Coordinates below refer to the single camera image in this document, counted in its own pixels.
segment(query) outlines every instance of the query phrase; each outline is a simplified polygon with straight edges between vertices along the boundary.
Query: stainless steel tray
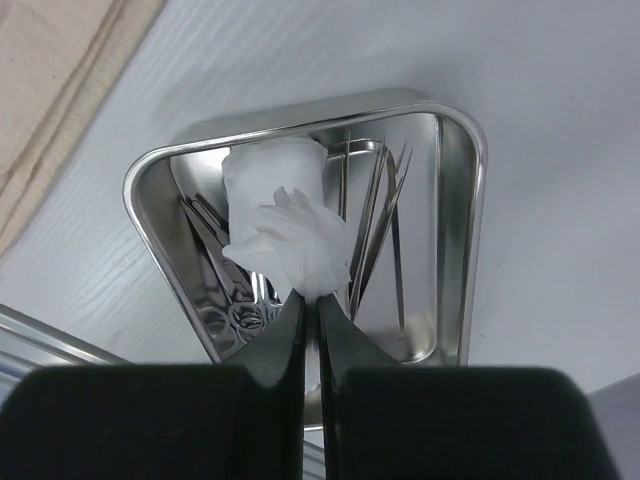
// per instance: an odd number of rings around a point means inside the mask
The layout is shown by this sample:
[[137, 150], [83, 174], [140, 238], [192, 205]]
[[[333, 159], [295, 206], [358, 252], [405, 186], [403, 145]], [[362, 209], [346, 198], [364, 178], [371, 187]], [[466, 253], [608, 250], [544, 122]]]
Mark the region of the stainless steel tray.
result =
[[402, 362], [465, 364], [486, 143], [466, 114], [403, 89], [205, 122], [132, 166], [124, 182], [127, 211], [211, 360], [223, 361], [245, 339], [225, 318], [228, 301], [215, 269], [194, 240], [180, 200], [200, 194], [226, 217], [221, 164], [229, 148], [300, 134], [330, 151], [324, 184], [327, 205], [333, 208], [339, 159], [347, 135], [351, 139], [347, 224], [352, 241], [376, 150], [384, 142], [398, 156], [408, 140], [413, 160], [398, 203], [406, 331], [400, 335], [398, 327], [391, 235], [355, 323]]

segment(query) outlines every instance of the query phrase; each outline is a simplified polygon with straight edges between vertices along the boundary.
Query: beige cloth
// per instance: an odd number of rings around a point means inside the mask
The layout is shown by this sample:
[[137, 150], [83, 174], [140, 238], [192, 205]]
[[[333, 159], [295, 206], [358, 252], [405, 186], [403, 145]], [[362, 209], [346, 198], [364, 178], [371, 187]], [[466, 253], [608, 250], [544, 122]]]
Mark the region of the beige cloth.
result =
[[165, 0], [0, 0], [0, 253], [42, 203]]

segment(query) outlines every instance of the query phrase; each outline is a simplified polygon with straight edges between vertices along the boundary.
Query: white surface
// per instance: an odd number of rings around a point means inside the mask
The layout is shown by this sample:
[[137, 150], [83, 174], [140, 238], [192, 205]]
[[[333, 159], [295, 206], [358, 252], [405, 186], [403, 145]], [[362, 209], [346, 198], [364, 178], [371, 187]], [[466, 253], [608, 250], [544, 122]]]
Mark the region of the white surface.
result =
[[138, 361], [205, 355], [124, 212], [145, 150], [198, 120], [387, 86], [490, 146], [472, 363], [640, 371], [640, 3], [173, 0], [0, 264], [0, 302]]
[[640, 478], [640, 375], [599, 390], [589, 400], [621, 478]]

